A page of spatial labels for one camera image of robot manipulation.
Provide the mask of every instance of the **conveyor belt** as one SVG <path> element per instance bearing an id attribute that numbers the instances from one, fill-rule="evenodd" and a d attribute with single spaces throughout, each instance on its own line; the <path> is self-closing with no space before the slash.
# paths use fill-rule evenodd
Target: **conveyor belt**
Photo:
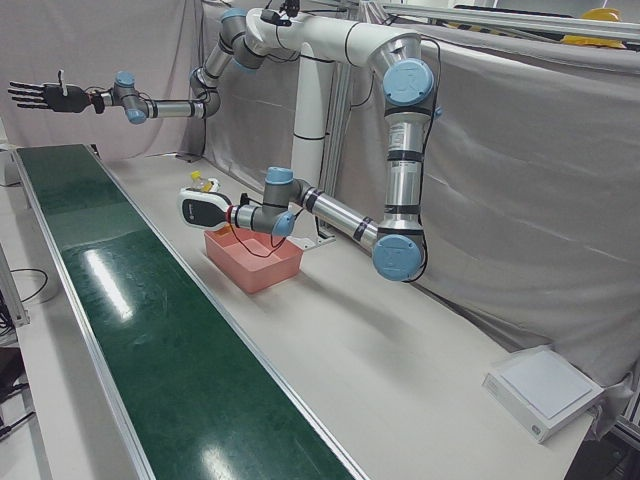
<path id="1" fill-rule="evenodd" d="M 353 478 L 86 147 L 18 154 L 141 477 Z"/>

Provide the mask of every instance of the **helmet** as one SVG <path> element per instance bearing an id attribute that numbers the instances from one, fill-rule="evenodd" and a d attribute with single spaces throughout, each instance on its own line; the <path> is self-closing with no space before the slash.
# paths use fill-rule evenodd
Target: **helmet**
<path id="1" fill-rule="evenodd" d="M 580 18 L 583 20 L 600 20 L 605 22 L 619 22 L 620 10 L 615 8 L 594 8 L 589 10 Z M 609 48 L 627 48 L 620 40 L 613 40 L 607 38 L 592 38 L 592 37 L 580 37 L 577 35 L 565 35 L 562 39 L 562 43 L 570 45 L 587 45 L 594 47 L 609 47 Z"/>

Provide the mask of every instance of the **white tabletop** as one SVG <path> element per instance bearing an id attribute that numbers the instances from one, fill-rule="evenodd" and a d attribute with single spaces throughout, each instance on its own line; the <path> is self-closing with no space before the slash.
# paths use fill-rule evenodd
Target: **white tabletop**
<path id="1" fill-rule="evenodd" d="M 416 288 L 384 280 L 346 238 L 305 252 L 293 279 L 245 294 L 184 225 L 189 172 L 247 189 L 206 162 L 110 162 L 126 191 L 372 479 L 562 479 L 585 415 L 544 445 L 481 387 L 507 353 Z M 189 313 L 185 312 L 185 321 Z"/>
<path id="2" fill-rule="evenodd" d="M 184 225 L 176 208 L 177 191 L 196 168 L 220 179 L 234 200 L 245 188 L 205 162 L 149 157 L 108 166 L 370 478 L 564 478 L 590 417 L 536 444 L 482 389 L 490 364 L 507 353 L 471 323 L 417 289 L 379 277 L 344 238 L 305 252 L 296 277 L 247 295 L 207 259 L 202 231 Z M 0 234 L 3 245 L 14 244 L 5 247 L 7 258 L 46 267 L 34 261 L 42 244 L 17 244 L 42 240 L 24 199 L 12 197 L 7 204 L 3 194 L 0 211 L 17 225 Z M 59 297 L 54 301 L 64 304 Z M 46 323 L 65 317 L 68 306 L 56 305 L 33 306 L 32 325 L 19 330 L 53 477 L 116 478 L 118 468 L 117 478 L 128 478 L 79 331 L 68 319 Z M 62 315 L 51 315 L 56 309 Z"/>

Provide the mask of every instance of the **humanoid robot hand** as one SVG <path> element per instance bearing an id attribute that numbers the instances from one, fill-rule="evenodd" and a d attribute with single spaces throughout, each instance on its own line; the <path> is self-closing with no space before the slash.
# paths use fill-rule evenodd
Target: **humanoid robot hand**
<path id="1" fill-rule="evenodd" d="M 14 87 L 8 90 L 12 95 L 11 99 L 17 102 L 20 108 L 80 113 L 89 105 L 93 105 L 96 113 L 104 112 L 104 100 L 100 93 L 92 94 L 77 85 L 67 85 L 63 70 L 58 72 L 58 83 L 34 85 L 9 82 L 9 85 Z"/>

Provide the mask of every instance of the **pink container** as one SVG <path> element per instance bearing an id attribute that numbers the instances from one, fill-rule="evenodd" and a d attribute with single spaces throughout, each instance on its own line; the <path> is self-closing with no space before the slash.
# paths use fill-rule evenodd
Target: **pink container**
<path id="1" fill-rule="evenodd" d="M 273 250 L 271 236 L 266 233 L 236 229 L 236 235 L 254 253 L 267 255 Z M 233 232 L 204 232 L 207 256 L 233 282 L 247 293 L 255 293 L 293 277 L 300 271 L 302 250 L 289 240 L 268 258 L 252 255 L 238 242 Z M 273 239 L 277 245 L 279 237 Z"/>

